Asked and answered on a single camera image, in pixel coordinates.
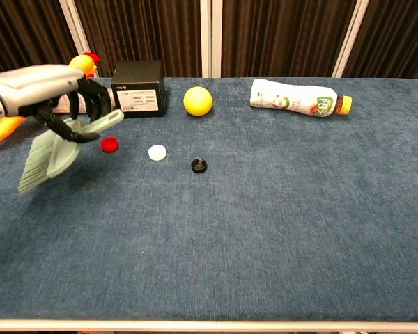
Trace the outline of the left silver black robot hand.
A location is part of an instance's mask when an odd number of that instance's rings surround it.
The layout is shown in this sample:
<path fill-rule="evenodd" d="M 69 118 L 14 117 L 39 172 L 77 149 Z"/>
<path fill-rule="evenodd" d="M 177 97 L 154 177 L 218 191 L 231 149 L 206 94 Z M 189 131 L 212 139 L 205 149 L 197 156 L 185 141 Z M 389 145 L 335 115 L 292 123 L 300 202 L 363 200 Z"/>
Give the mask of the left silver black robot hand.
<path fill-rule="evenodd" d="M 33 116 L 61 138 L 87 143 L 99 138 L 99 133 L 80 134 L 53 114 L 59 98 L 67 95 L 70 100 L 70 117 L 79 114 L 81 95 L 91 122 L 111 112 L 108 90 L 88 78 L 84 72 L 68 65 L 32 65 L 16 70 L 0 72 L 0 118 L 5 116 Z"/>

